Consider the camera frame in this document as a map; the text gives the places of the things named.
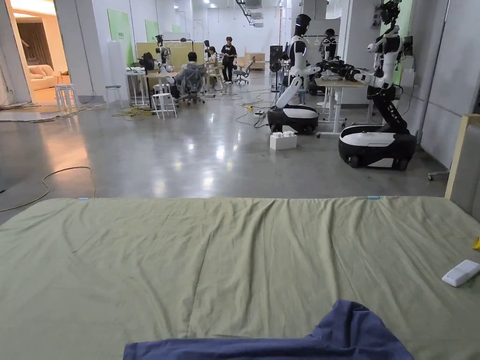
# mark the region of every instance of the glossy gray floor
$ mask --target glossy gray floor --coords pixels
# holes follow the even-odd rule
[[[429,171],[442,168],[425,153],[418,153],[406,172],[398,172],[351,169],[338,155],[338,139],[299,136],[296,149],[270,149],[268,127],[255,129],[234,121],[246,109],[232,99],[262,98],[268,102],[258,106],[270,105],[274,94],[259,91],[268,89],[268,78],[262,75],[252,73],[256,79],[249,85],[229,85],[238,96],[182,104],[178,119],[170,116],[165,122],[153,116],[138,121],[113,117],[118,107],[54,122],[0,122],[0,164],[8,187],[0,194],[0,209],[35,199],[45,191],[45,175],[74,166],[92,168],[97,197],[443,195],[445,180],[427,179]],[[312,97],[308,103],[320,99]],[[343,114],[360,121],[365,113]],[[256,119],[249,112],[240,121],[253,124]],[[46,181],[51,192],[44,199],[93,194],[85,169]],[[0,223],[24,209],[0,213]]]

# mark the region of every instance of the remote control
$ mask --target remote control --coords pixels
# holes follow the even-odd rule
[[[458,287],[480,271],[480,264],[464,260],[442,277],[447,284]]]

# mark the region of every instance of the sofa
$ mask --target sofa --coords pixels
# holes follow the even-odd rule
[[[61,76],[59,71],[53,71],[50,65],[29,65],[30,81],[33,90],[48,89],[58,84],[58,78]]]

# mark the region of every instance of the green bed sheet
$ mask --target green bed sheet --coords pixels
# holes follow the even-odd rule
[[[57,199],[0,227],[2,359],[171,337],[303,337],[360,302],[418,359],[480,358],[480,225],[427,197]]]

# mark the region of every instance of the blue cloth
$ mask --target blue cloth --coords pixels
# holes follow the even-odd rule
[[[129,344],[124,360],[413,359],[382,320],[356,302],[338,300],[302,339],[172,339]]]

